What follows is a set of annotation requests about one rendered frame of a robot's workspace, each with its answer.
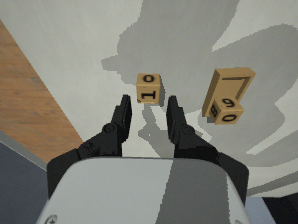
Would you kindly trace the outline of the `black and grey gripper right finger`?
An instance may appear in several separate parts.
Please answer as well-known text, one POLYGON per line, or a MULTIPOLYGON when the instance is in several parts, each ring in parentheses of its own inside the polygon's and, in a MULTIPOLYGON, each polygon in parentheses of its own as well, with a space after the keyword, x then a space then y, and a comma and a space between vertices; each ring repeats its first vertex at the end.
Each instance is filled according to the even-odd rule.
POLYGON ((195 129, 187 125, 182 107, 178 107, 176 96, 168 99, 166 120, 168 137, 175 145, 174 158, 200 159, 222 167, 232 180, 245 207, 249 170, 241 162, 218 152, 217 149, 195 134, 195 129))

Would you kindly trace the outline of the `brown wooden number cube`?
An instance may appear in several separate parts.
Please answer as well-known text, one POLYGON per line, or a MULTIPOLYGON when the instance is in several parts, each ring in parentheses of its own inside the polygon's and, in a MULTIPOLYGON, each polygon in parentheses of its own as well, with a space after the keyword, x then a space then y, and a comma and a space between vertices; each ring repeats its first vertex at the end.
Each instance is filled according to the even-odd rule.
POLYGON ((215 97, 209 111, 215 125, 236 124, 243 112, 235 97, 215 97))
POLYGON ((136 91, 137 103, 158 104, 160 101, 161 81, 159 74, 138 74, 136 91))

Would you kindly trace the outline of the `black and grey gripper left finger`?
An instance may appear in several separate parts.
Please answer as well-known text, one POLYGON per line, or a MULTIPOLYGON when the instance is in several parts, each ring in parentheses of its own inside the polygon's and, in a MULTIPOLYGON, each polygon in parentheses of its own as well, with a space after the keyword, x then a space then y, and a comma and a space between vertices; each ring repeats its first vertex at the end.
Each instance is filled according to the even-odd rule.
POLYGON ((123 94, 120 106, 115 107, 111 123, 105 124, 102 132, 82 143, 79 148, 53 158, 47 164, 49 200, 72 164, 91 157, 122 157, 122 143, 129 137, 131 119, 131 99, 128 94, 123 94))

